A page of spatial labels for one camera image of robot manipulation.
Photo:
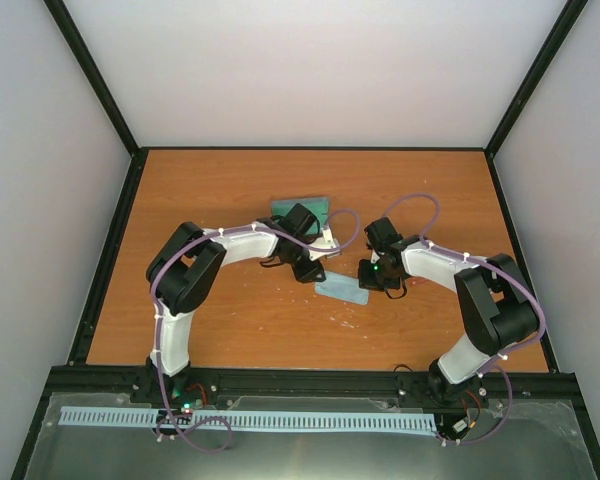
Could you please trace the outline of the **blue cleaning cloth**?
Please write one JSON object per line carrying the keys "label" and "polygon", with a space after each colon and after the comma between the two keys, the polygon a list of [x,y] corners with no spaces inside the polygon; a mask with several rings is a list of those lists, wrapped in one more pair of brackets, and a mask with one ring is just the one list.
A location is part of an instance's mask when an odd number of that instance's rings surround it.
{"label": "blue cleaning cloth", "polygon": [[315,284],[319,295],[347,303],[365,306],[369,301],[369,291],[359,286],[357,278],[326,271],[325,279]]}

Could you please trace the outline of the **grey glasses case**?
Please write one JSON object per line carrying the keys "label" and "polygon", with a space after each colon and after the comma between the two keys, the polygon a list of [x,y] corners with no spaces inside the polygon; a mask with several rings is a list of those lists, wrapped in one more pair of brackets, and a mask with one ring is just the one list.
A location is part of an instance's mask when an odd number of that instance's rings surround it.
{"label": "grey glasses case", "polygon": [[307,208],[315,217],[316,221],[309,230],[309,234],[317,234],[322,223],[327,219],[330,208],[330,200],[326,196],[303,197],[273,200],[271,202],[271,213],[273,215],[286,215],[295,204],[301,204]]}

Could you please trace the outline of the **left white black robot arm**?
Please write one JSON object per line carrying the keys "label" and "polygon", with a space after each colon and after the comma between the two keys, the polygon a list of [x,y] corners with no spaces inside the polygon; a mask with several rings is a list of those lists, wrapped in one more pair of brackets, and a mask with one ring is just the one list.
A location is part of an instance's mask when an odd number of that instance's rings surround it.
{"label": "left white black robot arm", "polygon": [[297,203],[285,215],[262,217],[228,229],[181,224],[146,270],[156,320],[150,360],[159,372],[152,388],[166,402],[181,400],[190,365],[188,341],[195,311],[207,299],[220,270],[246,260],[265,268],[288,265],[299,283],[326,279],[321,259],[338,242],[328,225]]}

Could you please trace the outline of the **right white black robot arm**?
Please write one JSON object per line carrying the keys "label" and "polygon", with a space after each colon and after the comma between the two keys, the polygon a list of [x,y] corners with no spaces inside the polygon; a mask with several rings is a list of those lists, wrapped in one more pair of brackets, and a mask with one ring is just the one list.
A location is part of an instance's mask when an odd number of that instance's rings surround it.
{"label": "right white black robot arm", "polygon": [[361,288],[401,299],[406,281],[419,277],[457,295],[464,333],[429,366],[427,388],[435,402],[451,402],[498,358],[544,334],[544,314],[512,257],[475,257],[425,237],[404,237],[386,217],[364,233],[371,258],[359,262]]}

